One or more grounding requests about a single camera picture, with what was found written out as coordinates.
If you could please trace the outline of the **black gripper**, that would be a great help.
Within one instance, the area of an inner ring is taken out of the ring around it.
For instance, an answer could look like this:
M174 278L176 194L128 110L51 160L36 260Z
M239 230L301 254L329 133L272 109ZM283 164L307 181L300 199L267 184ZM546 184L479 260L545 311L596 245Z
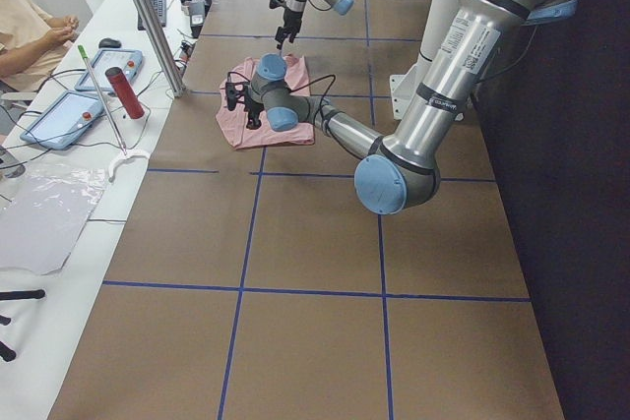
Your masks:
M282 49L286 36L297 36L301 29L301 13L285 9L283 13L283 26L278 27L275 34L276 48Z
M247 128L249 130L259 129L262 123L260 116L264 111L264 105L251 96L246 95L244 99L244 109L247 112Z

